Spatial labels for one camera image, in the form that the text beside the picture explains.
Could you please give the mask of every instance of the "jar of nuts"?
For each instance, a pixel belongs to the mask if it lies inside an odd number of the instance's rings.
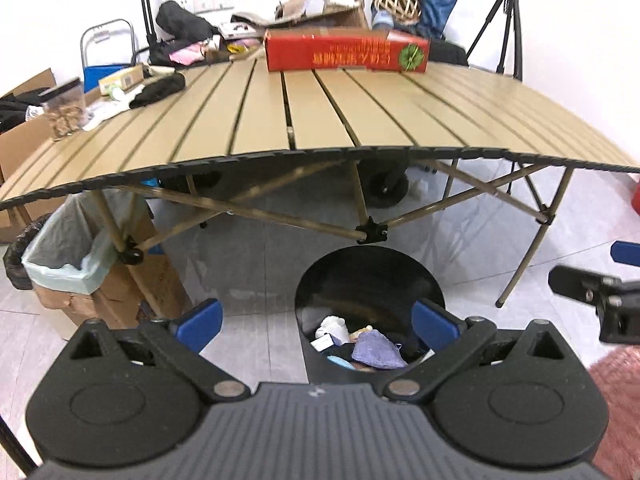
[[[80,130],[88,121],[82,82],[79,78],[45,90],[40,94],[49,118],[53,140],[61,140]]]

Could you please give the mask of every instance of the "black joint connector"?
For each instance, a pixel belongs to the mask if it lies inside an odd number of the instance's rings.
[[[128,266],[139,265],[145,260],[144,251],[136,247],[136,241],[130,236],[125,240],[127,248],[118,254],[120,261]]]
[[[367,235],[364,240],[358,240],[358,245],[375,244],[377,242],[386,242],[388,226],[385,224],[376,224],[370,216],[366,224],[356,227],[356,231],[363,232]]]
[[[555,219],[556,219],[556,215],[551,215],[551,216],[548,216],[544,222],[536,218],[536,222],[538,222],[540,225],[551,225]]]

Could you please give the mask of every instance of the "white wall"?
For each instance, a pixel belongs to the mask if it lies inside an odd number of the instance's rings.
[[[161,1],[152,0],[154,9]],[[265,17],[278,1],[235,0],[236,9]],[[468,48],[493,2],[459,0],[447,37]],[[520,0],[520,6],[525,82],[640,160],[640,0]],[[126,18],[146,44],[140,0],[0,0],[0,9],[0,93],[48,66],[59,80],[81,75],[79,38],[95,23]],[[503,28],[499,14],[472,63],[495,68]],[[101,43],[88,57],[91,64],[127,60],[127,41]]]

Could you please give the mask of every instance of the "black container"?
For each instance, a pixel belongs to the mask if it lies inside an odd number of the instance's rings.
[[[421,356],[425,348],[411,326],[411,310],[420,298],[445,306],[442,290],[431,273],[399,251],[373,245],[353,246],[316,261],[302,276],[295,299],[309,383],[370,383],[377,390],[406,371],[349,370],[329,361],[310,342],[326,316],[339,316],[350,332],[372,325],[389,339],[401,341],[405,360],[412,354]]]

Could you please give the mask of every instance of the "green logo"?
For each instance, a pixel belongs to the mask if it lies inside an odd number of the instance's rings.
[[[409,44],[400,51],[398,63],[403,70],[415,70],[424,61],[424,50],[414,44]]]

